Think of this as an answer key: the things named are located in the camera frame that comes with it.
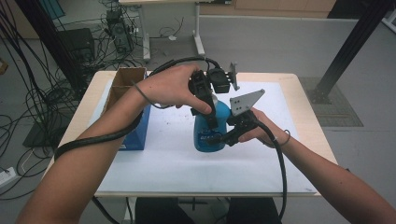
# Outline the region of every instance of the power strip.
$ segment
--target power strip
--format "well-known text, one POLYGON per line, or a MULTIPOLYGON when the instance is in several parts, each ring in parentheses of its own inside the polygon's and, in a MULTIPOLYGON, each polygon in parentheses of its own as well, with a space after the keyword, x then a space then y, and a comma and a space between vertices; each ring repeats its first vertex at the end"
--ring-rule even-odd
POLYGON ((14 168, 9 167, 7 171, 8 173, 6 173, 6 171, 0 173, 0 188, 13 181, 14 179, 18 178, 17 174, 15 174, 14 168))

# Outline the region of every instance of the cardboard box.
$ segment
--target cardboard box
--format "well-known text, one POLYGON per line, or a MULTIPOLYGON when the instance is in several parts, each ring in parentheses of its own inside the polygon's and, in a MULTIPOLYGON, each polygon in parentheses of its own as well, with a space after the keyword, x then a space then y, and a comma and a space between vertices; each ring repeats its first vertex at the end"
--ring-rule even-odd
MULTIPOLYGON (((110 91, 107 96, 104 112, 113 106, 121 96, 127 92, 133 82, 138 83, 147 76, 146 68, 119 68, 116 76, 111 84, 110 91)), ((143 150, 146 143, 146 134, 149 126, 149 111, 151 106, 148 105, 143 110, 143 116, 136 129, 125 136, 120 146, 120 150, 143 150)))

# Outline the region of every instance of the blue bottle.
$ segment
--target blue bottle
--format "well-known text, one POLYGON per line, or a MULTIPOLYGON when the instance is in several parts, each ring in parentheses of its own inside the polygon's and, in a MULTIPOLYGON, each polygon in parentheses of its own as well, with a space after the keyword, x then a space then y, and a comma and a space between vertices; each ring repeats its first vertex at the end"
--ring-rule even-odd
POLYGON ((215 152, 225 147, 224 143, 209 145, 206 139, 214 136, 222 136, 227 133, 227 118, 230 117, 230 108, 222 101, 218 101, 215 95, 212 95, 213 103, 216 107, 216 120, 219 127, 213 130, 208 128, 207 122, 202 115, 195 116, 194 124, 194 145, 198 151, 215 152))

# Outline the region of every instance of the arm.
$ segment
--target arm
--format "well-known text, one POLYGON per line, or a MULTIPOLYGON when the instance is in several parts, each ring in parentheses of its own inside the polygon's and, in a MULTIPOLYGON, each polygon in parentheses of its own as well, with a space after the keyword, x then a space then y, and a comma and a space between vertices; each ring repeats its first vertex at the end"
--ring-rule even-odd
MULTIPOLYGON (((172 67, 138 83, 147 97, 164 105, 190 105, 210 113, 195 98, 188 81, 196 65, 172 67)), ((79 138, 114 133, 130 124, 148 104, 135 87, 129 89, 79 138)), ((24 206, 18 223, 78 223, 113 161, 122 139, 77 148, 62 155, 49 169, 24 206)))
MULTIPOLYGON (((277 136, 279 143, 286 142, 286 133, 261 111, 252 111, 277 136)), ((271 142, 259 128, 242 135, 239 141, 245 142, 252 138, 271 142)), ((349 222, 394 223, 396 220, 396 210, 370 186, 349 171, 320 157, 294 138, 282 147, 282 152, 349 222)))

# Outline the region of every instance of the white table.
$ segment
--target white table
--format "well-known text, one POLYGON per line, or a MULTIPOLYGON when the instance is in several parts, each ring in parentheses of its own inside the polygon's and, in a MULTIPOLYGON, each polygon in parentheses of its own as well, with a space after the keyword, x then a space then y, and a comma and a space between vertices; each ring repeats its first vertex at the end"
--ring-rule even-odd
MULTIPOLYGON (((106 84, 115 74, 116 72, 112 71, 102 71, 94 76, 61 145, 76 139, 87 129, 106 84)), ((259 101, 256 106, 263 109, 279 126, 290 129, 291 134, 303 144, 336 163, 297 76, 238 73, 237 78, 241 83, 241 91, 238 91, 237 95, 243 94, 243 91, 266 89, 263 101, 259 101), (247 81, 256 84, 247 88, 243 85, 243 82, 247 81)), ((230 94, 219 94, 218 97, 227 103, 232 93, 233 91, 230 94)), ((194 149, 192 143, 193 120, 194 117, 187 107, 164 111, 152 108, 145 150, 119 152, 95 195, 280 196, 279 165, 276 153, 272 149, 265 148, 258 141, 250 141, 226 147, 216 153, 199 152, 194 149), (262 171, 254 171, 256 167, 261 167, 262 171)), ((316 190, 288 161, 287 174, 289 196, 316 195, 316 190)))
POLYGON ((148 62, 151 58, 149 51, 149 34, 146 32, 145 16, 143 13, 143 5, 145 4, 168 4, 168 3, 195 3, 195 30, 192 31, 195 46, 198 54, 205 56, 204 46, 199 35, 199 0, 120 0, 120 4, 125 6, 135 6, 140 17, 140 25, 143 34, 143 60, 148 62))

